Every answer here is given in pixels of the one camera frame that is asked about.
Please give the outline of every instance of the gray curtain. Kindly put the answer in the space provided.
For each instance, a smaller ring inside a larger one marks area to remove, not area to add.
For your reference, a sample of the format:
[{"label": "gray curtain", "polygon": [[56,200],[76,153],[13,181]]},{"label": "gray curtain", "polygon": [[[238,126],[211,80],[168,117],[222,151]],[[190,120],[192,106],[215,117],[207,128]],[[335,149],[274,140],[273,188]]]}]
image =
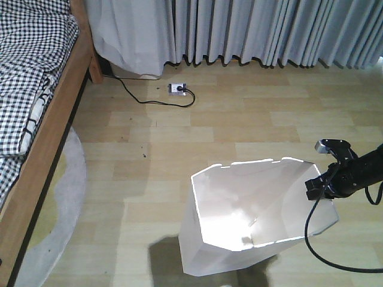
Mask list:
[{"label": "gray curtain", "polygon": [[166,62],[364,68],[383,54],[383,0],[87,0],[97,52],[140,75]]}]

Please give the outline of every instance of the wooden bed frame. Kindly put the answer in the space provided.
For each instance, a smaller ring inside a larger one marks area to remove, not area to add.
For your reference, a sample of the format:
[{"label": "wooden bed frame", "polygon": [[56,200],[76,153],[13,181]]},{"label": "wooden bed frame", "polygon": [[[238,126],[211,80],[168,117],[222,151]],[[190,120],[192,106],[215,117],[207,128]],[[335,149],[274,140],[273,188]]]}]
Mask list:
[{"label": "wooden bed frame", "polygon": [[93,47],[92,34],[82,0],[71,0],[80,34],[56,87],[54,97],[22,167],[18,181],[8,194],[0,213],[0,287],[13,286],[25,248],[44,200],[44,184],[50,173],[81,84],[89,69],[93,83],[102,82],[102,73]]}]

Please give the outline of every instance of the white rug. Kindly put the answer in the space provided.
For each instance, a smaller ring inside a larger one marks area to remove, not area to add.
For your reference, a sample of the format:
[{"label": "white rug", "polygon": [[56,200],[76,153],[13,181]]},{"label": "white rug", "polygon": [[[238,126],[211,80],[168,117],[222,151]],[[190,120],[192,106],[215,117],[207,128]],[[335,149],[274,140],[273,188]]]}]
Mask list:
[{"label": "white rug", "polygon": [[15,287],[40,287],[48,278],[72,236],[85,191],[84,151],[71,128]]}]

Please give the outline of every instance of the electrical socket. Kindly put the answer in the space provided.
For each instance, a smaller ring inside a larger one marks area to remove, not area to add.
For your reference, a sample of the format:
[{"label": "electrical socket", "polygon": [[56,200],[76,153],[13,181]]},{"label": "electrical socket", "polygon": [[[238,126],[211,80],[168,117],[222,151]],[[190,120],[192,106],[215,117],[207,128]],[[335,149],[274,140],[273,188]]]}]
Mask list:
[{"label": "electrical socket", "polygon": [[186,83],[171,83],[168,85],[169,94],[173,96],[186,96],[184,91],[179,91],[177,88],[181,86],[182,88],[186,88]]}]

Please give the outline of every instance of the laminate floor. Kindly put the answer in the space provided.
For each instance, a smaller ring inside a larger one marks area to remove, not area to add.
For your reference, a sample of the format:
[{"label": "laminate floor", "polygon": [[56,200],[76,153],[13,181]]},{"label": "laminate floor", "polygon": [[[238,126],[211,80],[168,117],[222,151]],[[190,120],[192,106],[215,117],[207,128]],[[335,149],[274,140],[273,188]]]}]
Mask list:
[{"label": "laminate floor", "polygon": [[[182,63],[157,81],[125,80],[141,100],[188,103],[168,96],[179,82],[197,96],[190,108],[140,105],[110,78],[86,87],[74,122],[86,201],[44,286],[383,286],[381,274],[324,265],[303,242],[245,270],[193,277],[182,273],[177,239],[190,176],[211,164],[290,156],[324,172],[335,160],[316,153],[318,139],[345,139],[358,155],[382,144],[383,60],[359,70]],[[339,264],[382,267],[383,207],[363,191],[335,205],[341,220],[312,239],[315,249]]]}]

